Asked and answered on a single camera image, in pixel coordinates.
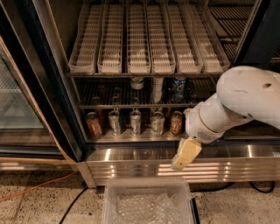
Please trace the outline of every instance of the cable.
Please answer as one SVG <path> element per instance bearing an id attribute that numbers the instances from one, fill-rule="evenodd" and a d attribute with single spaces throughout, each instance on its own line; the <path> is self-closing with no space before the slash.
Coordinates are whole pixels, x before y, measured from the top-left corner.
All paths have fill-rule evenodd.
<path id="1" fill-rule="evenodd" d="M 14 198 L 14 197 L 17 197 L 17 196 L 19 196 L 19 195 L 22 195 L 22 194 L 28 193 L 28 192 L 30 192 L 30 191 L 33 191 L 33 190 L 35 190 L 35 189 L 37 189 L 37 188 L 39 188 L 39 187 L 41 187 L 41 186 L 45 186 L 45 185 L 47 185 L 47 184 L 51 184 L 52 182 L 57 182 L 57 181 L 61 181 L 62 179 L 70 178 L 70 177 L 73 176 L 75 173 L 77 173 L 77 171 L 71 172 L 70 174 L 67 174 L 66 176 L 63 176 L 63 177 L 61 177 L 61 178 L 54 178 L 54 179 L 48 180 L 48 181 L 46 181 L 46 182 L 44 182 L 44 183 L 42 183 L 42 184 L 35 185 L 35 186 L 33 186 L 33 187 L 31 187 L 31 188 L 29 188 L 29 189 L 27 189 L 27 190 L 23 190 L 23 191 L 21 191 L 21 192 L 13 193 L 13 194 L 10 195 L 10 196 L 7 196 L 7 197 L 4 197 L 4 198 L 0 199 L 0 203 L 3 202 L 3 201 L 5 201 L 5 200 L 9 200 L 9 199 L 11 199 L 11 198 Z"/>
<path id="2" fill-rule="evenodd" d="M 275 189 L 275 181 L 271 181 L 271 188 L 268 191 L 263 191 L 263 190 L 257 188 L 253 182 L 249 182 L 249 183 L 259 193 L 272 193 Z"/>
<path id="3" fill-rule="evenodd" d="M 225 190 L 227 188 L 229 188 L 230 186 L 232 186 L 233 184 L 235 184 L 235 182 L 229 182 L 226 185 L 222 186 L 222 187 L 218 187 L 218 188 L 214 188 L 214 189 L 203 189 L 203 190 L 198 190 L 198 191 L 191 191 L 191 193 L 211 193 L 211 192 L 218 192 L 221 190 Z"/>
<path id="4" fill-rule="evenodd" d="M 70 206 L 68 207 L 68 209 L 65 211 L 62 219 L 60 220 L 59 224 L 62 224 L 64 219 L 67 217 L 67 214 L 69 213 L 69 211 L 71 210 L 72 206 L 74 205 L 74 203 L 79 199 L 79 197 L 88 189 L 88 186 L 86 186 L 78 195 L 77 197 L 72 201 L 72 203 L 70 204 Z"/>

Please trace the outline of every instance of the brown can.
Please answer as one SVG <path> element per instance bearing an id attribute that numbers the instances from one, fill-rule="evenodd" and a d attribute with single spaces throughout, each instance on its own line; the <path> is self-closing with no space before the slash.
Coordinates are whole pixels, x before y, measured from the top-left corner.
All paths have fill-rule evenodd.
<path id="1" fill-rule="evenodd" d="M 171 115 L 169 133 L 176 136 L 181 133 L 183 122 L 183 114 L 179 111 L 174 111 Z"/>
<path id="2" fill-rule="evenodd" d="M 98 137 L 102 135 L 102 124 L 98 117 L 98 114 L 95 112 L 90 112 L 87 114 L 87 126 L 92 136 Z"/>

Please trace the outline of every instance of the speckled floor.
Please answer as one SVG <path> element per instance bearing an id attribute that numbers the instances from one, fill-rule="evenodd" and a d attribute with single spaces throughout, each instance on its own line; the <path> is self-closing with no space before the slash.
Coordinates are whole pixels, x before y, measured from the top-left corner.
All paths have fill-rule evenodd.
<path id="1" fill-rule="evenodd" d="M 0 198 L 68 174 L 66 171 L 1 171 Z M 205 189 L 222 184 L 191 185 Z M 280 223 L 280 184 L 273 193 L 262 194 L 248 183 L 235 183 L 218 192 L 192 192 L 201 224 Z M 83 189 L 83 179 L 75 174 L 60 182 L 0 203 L 0 224 L 59 223 L 64 212 Z M 73 205 L 64 224 L 101 222 L 103 194 L 85 191 Z"/>

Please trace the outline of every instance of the red can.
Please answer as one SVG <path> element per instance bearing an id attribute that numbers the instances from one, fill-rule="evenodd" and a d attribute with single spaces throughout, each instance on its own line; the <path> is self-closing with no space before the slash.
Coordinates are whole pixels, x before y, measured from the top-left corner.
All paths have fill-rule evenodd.
<path id="1" fill-rule="evenodd" d="M 86 122 L 92 136 L 98 137 L 102 135 L 103 133 L 102 124 L 97 113 L 95 112 L 88 113 Z"/>

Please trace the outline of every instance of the black cable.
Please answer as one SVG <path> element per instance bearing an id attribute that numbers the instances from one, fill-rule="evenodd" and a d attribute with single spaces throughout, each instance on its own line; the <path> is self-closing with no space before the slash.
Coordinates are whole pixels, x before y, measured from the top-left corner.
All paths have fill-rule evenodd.
<path id="1" fill-rule="evenodd" d="M 203 189 L 203 190 L 198 190 L 198 191 L 191 191 L 191 193 L 211 193 L 211 192 L 218 192 L 221 190 L 225 190 L 227 188 L 229 188 L 230 186 L 232 186 L 233 184 L 235 184 L 235 182 L 229 182 L 226 185 L 222 186 L 222 187 L 218 187 L 218 188 L 214 188 L 214 189 Z"/>
<path id="2" fill-rule="evenodd" d="M 259 193 L 272 193 L 274 191 L 274 189 L 275 189 L 275 181 L 271 181 L 271 187 L 267 191 L 263 191 L 263 190 L 257 188 L 253 182 L 249 182 L 249 183 Z"/>
<path id="3" fill-rule="evenodd" d="M 88 186 L 86 186 L 78 195 L 77 197 L 72 201 L 72 203 L 70 204 L 70 206 L 68 207 L 68 209 L 65 211 L 62 219 L 60 220 L 59 224 L 62 224 L 64 219 L 67 217 L 67 214 L 69 213 L 69 211 L 71 210 L 72 206 L 74 205 L 74 203 L 79 199 L 79 197 L 88 189 Z"/>

